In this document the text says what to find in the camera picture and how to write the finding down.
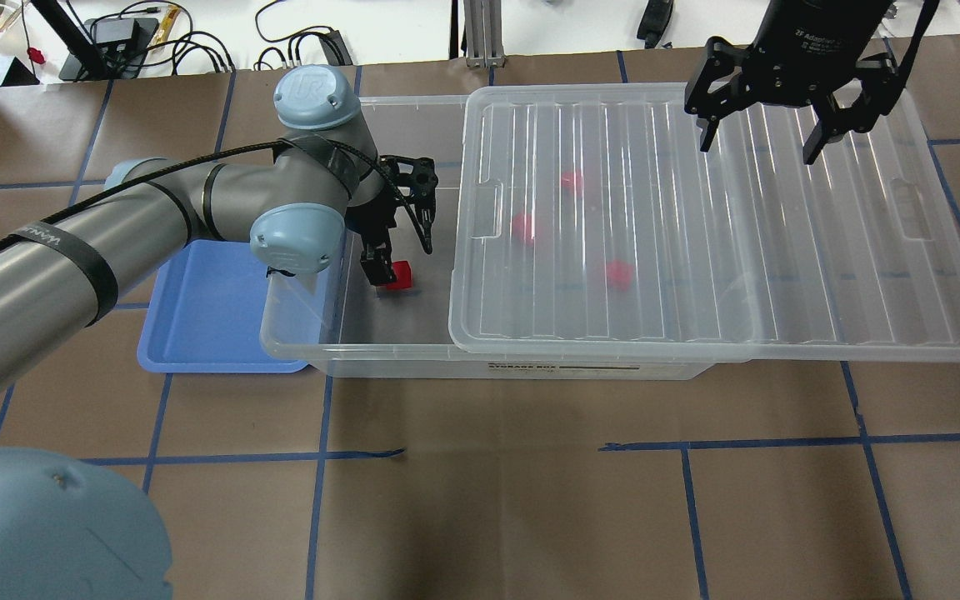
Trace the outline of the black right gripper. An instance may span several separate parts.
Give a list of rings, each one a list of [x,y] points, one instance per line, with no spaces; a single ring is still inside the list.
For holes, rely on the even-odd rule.
[[[903,90],[892,56],[865,57],[888,1],[771,1],[751,44],[710,37],[683,92],[683,110],[697,118],[698,149],[708,153],[730,113],[762,105],[811,105],[814,128],[802,145],[812,166],[823,149],[853,129],[854,110],[823,102],[853,80],[864,105],[886,113]]]

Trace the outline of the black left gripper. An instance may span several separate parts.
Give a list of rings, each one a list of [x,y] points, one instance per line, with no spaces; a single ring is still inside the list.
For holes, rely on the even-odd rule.
[[[347,210],[347,227],[361,238],[359,265],[369,284],[385,288],[398,281],[390,243],[398,209],[407,213],[424,253],[433,252],[438,175],[433,159],[398,155],[381,156],[371,173],[377,176],[376,197]]]

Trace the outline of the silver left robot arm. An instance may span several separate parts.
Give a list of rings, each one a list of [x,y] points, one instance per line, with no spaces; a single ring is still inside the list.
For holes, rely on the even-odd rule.
[[[397,278],[389,232],[403,209],[431,253],[434,162],[378,152],[339,69],[294,68],[272,103],[281,137],[119,163],[102,192],[0,240],[0,391],[197,240],[247,243],[271,273],[315,276],[352,231],[381,288]],[[172,562],[163,517],[126,478],[0,447],[0,599],[168,599]]]

